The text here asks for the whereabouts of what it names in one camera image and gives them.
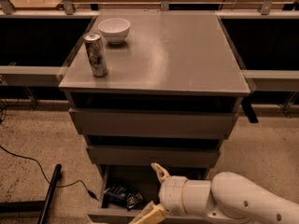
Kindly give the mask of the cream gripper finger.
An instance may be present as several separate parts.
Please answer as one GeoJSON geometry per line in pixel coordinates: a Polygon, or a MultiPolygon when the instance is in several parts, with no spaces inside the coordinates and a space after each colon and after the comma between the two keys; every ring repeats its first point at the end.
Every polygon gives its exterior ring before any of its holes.
{"type": "Polygon", "coordinates": [[[153,162],[151,168],[156,172],[157,178],[161,184],[170,177],[170,174],[167,172],[166,169],[163,168],[159,163],[153,162]]]}
{"type": "Polygon", "coordinates": [[[149,202],[129,224],[160,224],[165,217],[166,211],[160,203],[149,202]]]}

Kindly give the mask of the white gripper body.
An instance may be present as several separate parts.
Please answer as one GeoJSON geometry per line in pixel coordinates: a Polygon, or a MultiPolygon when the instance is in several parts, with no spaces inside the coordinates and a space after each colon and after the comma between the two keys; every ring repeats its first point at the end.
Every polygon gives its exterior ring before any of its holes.
{"type": "Polygon", "coordinates": [[[169,216],[183,217],[186,215],[182,201],[186,182],[186,177],[170,176],[161,185],[158,197],[160,204],[169,216]]]}

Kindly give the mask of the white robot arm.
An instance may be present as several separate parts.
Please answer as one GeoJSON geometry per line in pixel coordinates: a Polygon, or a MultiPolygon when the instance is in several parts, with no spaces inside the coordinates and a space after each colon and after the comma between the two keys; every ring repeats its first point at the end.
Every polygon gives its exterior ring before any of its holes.
{"type": "Polygon", "coordinates": [[[299,204],[242,175],[218,173],[211,180],[170,175],[151,165],[161,184],[159,203],[148,203],[129,224],[161,224],[168,217],[202,218],[212,224],[299,224],[299,204]]]}

